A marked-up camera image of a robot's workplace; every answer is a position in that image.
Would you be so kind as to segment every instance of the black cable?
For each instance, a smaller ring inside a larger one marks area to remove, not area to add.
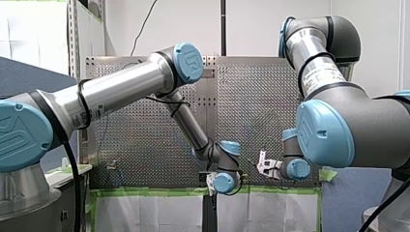
[[[158,1],[158,0],[155,0],[155,1],[153,2],[153,5],[151,6],[150,11],[148,12],[147,16],[145,17],[144,22],[142,23],[141,30],[139,30],[138,35],[135,37],[135,40],[133,41],[133,48],[132,48],[132,51],[131,51],[131,55],[130,55],[130,56],[133,56],[133,52],[135,51],[135,47],[136,47],[136,41],[138,41],[139,37],[141,36],[142,31],[144,30],[144,27],[145,27],[145,23],[147,23],[147,20],[148,20],[148,18],[149,18],[150,15],[151,15],[151,11],[154,9],[154,6],[155,6],[155,4],[157,3],[157,1]]]
[[[83,85],[85,82],[89,81],[91,79],[82,79],[78,82],[78,90],[77,90],[77,94],[78,94],[78,98],[80,99],[82,106],[84,107],[85,110],[85,124],[82,128],[79,128],[79,130],[84,130],[87,129],[88,127],[90,127],[91,124],[91,111],[90,108],[88,107],[87,101],[85,100],[84,96],[82,95],[82,90],[83,90]]]
[[[366,220],[366,222],[362,225],[362,228],[359,232],[365,232],[368,227],[371,225],[371,222],[374,221],[380,213],[386,209],[390,204],[392,204],[402,193],[404,193],[407,188],[410,186],[410,178],[407,179],[401,186],[398,188],[395,193],[393,193],[385,202],[383,202],[371,216]]]
[[[89,176],[88,174],[85,174],[84,176],[84,191],[83,191],[83,195],[82,195],[82,214],[85,216],[85,204],[86,204],[86,199],[87,199],[87,189],[88,189],[88,180],[89,180]]]
[[[145,97],[144,99],[147,100],[151,100],[154,102],[159,102],[159,103],[169,103],[169,104],[186,104],[188,107],[190,107],[190,103],[186,102],[186,101],[163,101],[163,100],[159,100],[159,99],[155,99],[152,97]]]
[[[214,157],[214,140],[212,138],[208,138],[208,143],[211,144],[211,146],[208,148],[208,163],[206,164],[206,171],[209,171],[209,169],[212,166],[212,158]]]
[[[159,100],[159,99],[155,99],[155,98],[151,98],[151,97],[145,97],[145,99],[151,100],[151,101],[154,101],[154,102],[159,102],[159,103],[178,104],[177,107],[174,109],[174,111],[172,111],[171,118],[174,117],[175,113],[178,111],[178,109],[181,107],[181,105],[186,104],[188,107],[190,107],[190,103],[184,101],[185,97],[182,97],[180,101],[163,101],[163,100]]]
[[[127,67],[129,67],[129,66],[138,65],[138,64],[141,64],[141,63],[142,63],[141,60],[138,60],[138,62],[139,62],[139,63],[135,63],[135,62],[129,63],[129,64],[123,66],[123,68],[121,68],[120,71],[123,70],[123,69],[125,69],[125,68],[127,68]]]
[[[109,125],[109,117],[108,117],[108,114],[107,114],[107,115],[106,115],[105,127],[104,127],[104,130],[103,130],[103,132],[102,132],[102,139],[101,139],[101,141],[99,142],[99,148],[97,149],[97,157],[98,157],[99,154],[100,154],[100,150],[101,150],[101,147],[102,147],[102,145],[103,145],[103,141],[105,140],[105,134],[106,134],[106,131],[108,130],[108,125]]]
[[[74,232],[79,232],[81,229],[81,182],[78,173],[78,167],[76,165],[73,149],[69,142],[65,142],[64,148],[66,149],[67,157],[69,158],[70,165],[72,166],[73,182],[74,182],[74,196],[75,196],[75,219],[74,219]]]

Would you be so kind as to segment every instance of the perforated metal panel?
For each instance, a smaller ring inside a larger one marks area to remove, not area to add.
[[[255,185],[314,186],[317,167],[309,179],[274,182],[258,174],[261,149],[267,159],[282,156],[281,132],[295,127],[299,104],[297,75],[279,58],[219,57],[217,59],[217,138],[241,143],[241,169]]]
[[[88,58],[87,73],[99,77],[140,61],[144,58]],[[216,74],[182,87],[182,93],[210,137],[241,143],[241,169],[249,174],[250,182],[267,186],[317,185],[316,166],[308,180],[294,184],[269,180],[248,163],[258,161],[261,149],[267,150],[268,158],[280,159],[281,132],[295,126],[297,76],[286,62],[279,58],[204,57],[204,63],[207,69],[216,69]],[[82,146],[89,150],[83,153],[98,154],[98,166],[91,176],[94,189],[198,186],[198,171],[203,169],[190,155],[188,141],[160,103],[136,102],[109,115],[108,120],[99,120],[88,133],[89,144]]]
[[[144,58],[89,58],[87,66],[92,77],[99,77],[138,60]],[[195,114],[196,86],[180,90]],[[91,187],[197,187],[198,165],[187,139],[169,115],[163,104],[140,100],[96,122],[92,128],[98,166],[92,172]]]

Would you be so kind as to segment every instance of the white wall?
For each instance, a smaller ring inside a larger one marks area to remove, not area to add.
[[[359,31],[362,55],[352,80],[371,97],[399,89],[402,1],[332,0],[332,14],[346,17]]]
[[[107,55],[129,56],[153,0],[106,0]],[[227,0],[227,55],[277,56],[278,32],[289,15],[330,13],[330,0]],[[204,55],[220,54],[220,0],[159,1],[134,55],[191,42]]]
[[[288,16],[330,14],[330,0],[227,0],[228,56],[278,56],[281,23]]]
[[[133,40],[154,0],[106,0],[107,55],[129,56]],[[220,0],[158,1],[134,55],[176,43],[195,44],[203,54],[220,51]]]
[[[67,3],[0,1],[0,56],[67,74]]]

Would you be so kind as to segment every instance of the metal pole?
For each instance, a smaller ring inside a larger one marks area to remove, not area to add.
[[[220,55],[226,56],[226,0],[220,0]]]

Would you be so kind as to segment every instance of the green tape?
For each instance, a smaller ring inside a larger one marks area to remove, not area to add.
[[[337,172],[331,169],[319,169],[319,181],[321,182],[331,182]]]
[[[77,165],[79,172],[91,166],[92,166],[91,164],[78,164]],[[72,168],[70,166],[67,166],[64,169],[61,169],[61,167],[56,167],[54,169],[47,171],[46,174],[52,174],[53,172],[73,173]]]
[[[322,190],[321,188],[291,188],[282,189],[276,187],[245,185],[238,193],[266,192],[297,195],[317,195],[317,232],[321,231]],[[112,189],[93,189],[90,192],[91,232],[96,231],[97,199],[101,197],[123,197],[123,196],[162,196],[181,197],[199,196],[208,194],[207,188],[135,188],[122,187]]]

